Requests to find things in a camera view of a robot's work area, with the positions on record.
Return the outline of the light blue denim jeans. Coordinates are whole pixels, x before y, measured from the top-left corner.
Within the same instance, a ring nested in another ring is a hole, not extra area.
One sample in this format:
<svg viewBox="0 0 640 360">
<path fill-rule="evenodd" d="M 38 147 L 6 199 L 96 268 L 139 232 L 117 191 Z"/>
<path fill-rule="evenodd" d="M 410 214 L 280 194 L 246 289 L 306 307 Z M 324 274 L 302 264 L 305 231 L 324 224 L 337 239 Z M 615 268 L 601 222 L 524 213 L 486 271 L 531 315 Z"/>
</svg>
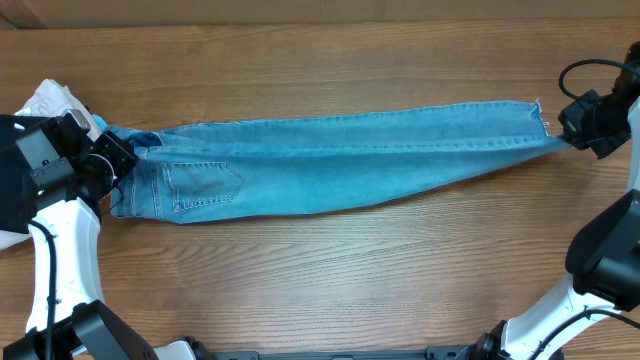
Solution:
<svg viewBox="0 0 640 360">
<path fill-rule="evenodd" d="M 518 101 L 116 133 L 138 161 L 112 214 L 178 224 L 372 206 L 566 148 Z"/>
</svg>

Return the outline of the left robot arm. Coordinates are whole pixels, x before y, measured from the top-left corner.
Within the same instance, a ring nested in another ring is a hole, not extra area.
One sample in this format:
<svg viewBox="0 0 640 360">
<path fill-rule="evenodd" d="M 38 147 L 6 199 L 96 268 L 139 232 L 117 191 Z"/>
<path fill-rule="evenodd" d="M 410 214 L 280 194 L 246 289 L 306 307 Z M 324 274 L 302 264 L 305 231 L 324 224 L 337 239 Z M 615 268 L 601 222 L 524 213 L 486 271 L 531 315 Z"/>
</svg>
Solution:
<svg viewBox="0 0 640 360">
<path fill-rule="evenodd" d="M 1 230 L 32 238 L 35 253 L 26 333 L 4 348 L 4 358 L 210 358 L 192 337 L 154 348 L 106 306 L 97 259 L 100 203 L 138 158 L 113 132 L 92 138 L 90 131 L 77 110 L 1 117 Z"/>
</svg>

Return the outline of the folded cream white garment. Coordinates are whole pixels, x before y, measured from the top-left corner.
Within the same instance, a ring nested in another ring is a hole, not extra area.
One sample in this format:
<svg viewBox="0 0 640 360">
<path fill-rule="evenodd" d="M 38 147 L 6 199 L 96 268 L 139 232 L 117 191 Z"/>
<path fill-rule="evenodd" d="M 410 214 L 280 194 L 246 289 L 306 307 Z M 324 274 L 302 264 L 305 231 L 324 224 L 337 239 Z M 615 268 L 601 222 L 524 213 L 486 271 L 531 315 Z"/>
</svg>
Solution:
<svg viewBox="0 0 640 360">
<path fill-rule="evenodd" d="M 78 110 L 86 118 L 90 125 L 88 136 L 91 140 L 96 140 L 101 135 L 101 128 L 89 110 L 72 95 L 67 86 L 52 79 L 43 80 L 16 115 L 54 117 L 62 115 L 66 110 Z"/>
</svg>

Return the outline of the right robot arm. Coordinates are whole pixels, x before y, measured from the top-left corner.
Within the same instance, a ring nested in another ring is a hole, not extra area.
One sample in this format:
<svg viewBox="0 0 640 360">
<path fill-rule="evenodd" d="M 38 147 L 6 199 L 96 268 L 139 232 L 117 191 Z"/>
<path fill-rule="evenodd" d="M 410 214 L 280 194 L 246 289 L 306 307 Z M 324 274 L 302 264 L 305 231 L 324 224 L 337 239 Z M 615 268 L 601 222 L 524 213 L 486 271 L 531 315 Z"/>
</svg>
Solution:
<svg viewBox="0 0 640 360">
<path fill-rule="evenodd" d="M 430 347 L 429 359 L 561 359 L 562 348 L 606 318 L 632 327 L 639 305 L 639 46 L 627 51 L 610 94 L 575 96 L 558 116 L 562 140 L 603 159 L 631 145 L 624 195 L 585 225 L 565 258 L 566 275 L 535 305 L 502 321 L 476 343 L 453 350 Z"/>
</svg>

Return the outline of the folded black garment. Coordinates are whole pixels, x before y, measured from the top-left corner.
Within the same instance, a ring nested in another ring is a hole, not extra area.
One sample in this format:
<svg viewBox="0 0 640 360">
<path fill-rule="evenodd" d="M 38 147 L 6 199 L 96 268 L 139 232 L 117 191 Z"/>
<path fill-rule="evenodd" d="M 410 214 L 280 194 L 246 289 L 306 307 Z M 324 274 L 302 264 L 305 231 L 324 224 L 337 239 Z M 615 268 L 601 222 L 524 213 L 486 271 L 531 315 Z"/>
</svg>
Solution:
<svg viewBox="0 0 640 360">
<path fill-rule="evenodd" d="M 56 159 L 42 129 L 46 117 L 1 115 L 1 230 L 29 235 L 24 193 L 34 193 L 30 171 Z"/>
</svg>

